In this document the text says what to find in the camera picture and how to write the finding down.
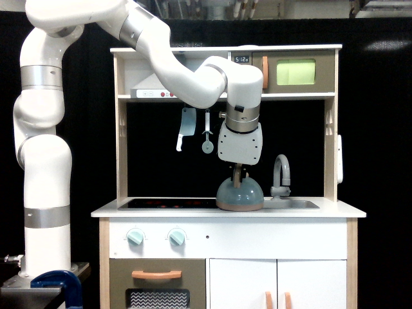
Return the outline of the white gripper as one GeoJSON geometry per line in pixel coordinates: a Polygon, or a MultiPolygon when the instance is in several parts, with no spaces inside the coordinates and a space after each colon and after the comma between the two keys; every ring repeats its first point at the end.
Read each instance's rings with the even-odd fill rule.
{"type": "Polygon", "coordinates": [[[261,124],[251,133],[235,133],[224,122],[218,138],[220,160],[236,164],[256,165],[261,156],[263,134],[261,124]]]}

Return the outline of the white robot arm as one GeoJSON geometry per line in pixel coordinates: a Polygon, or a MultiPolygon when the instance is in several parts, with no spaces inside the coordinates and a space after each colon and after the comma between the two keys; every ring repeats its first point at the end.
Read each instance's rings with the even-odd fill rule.
{"type": "Polygon", "coordinates": [[[159,83],[184,103],[206,109],[225,95],[220,159],[238,165],[259,161],[259,69],[211,56],[190,70],[174,56],[169,26],[135,1],[27,1],[24,8],[33,30],[21,48],[21,93],[13,109],[15,157],[24,173],[23,277],[71,268],[72,155],[57,125],[67,102],[113,93],[103,55],[93,58],[85,51],[81,60],[70,59],[78,77],[64,69],[66,50],[89,26],[138,52],[159,83]]]}

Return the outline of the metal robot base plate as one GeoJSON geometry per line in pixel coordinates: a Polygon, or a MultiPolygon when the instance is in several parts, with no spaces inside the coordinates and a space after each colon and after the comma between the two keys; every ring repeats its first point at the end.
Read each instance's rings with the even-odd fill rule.
{"type": "Polygon", "coordinates": [[[88,278],[91,267],[88,262],[76,262],[71,264],[68,270],[71,275],[57,273],[53,271],[51,275],[41,275],[40,279],[19,271],[10,279],[7,279],[1,286],[4,294],[16,293],[61,293],[61,292],[80,292],[81,283],[88,278]]]}

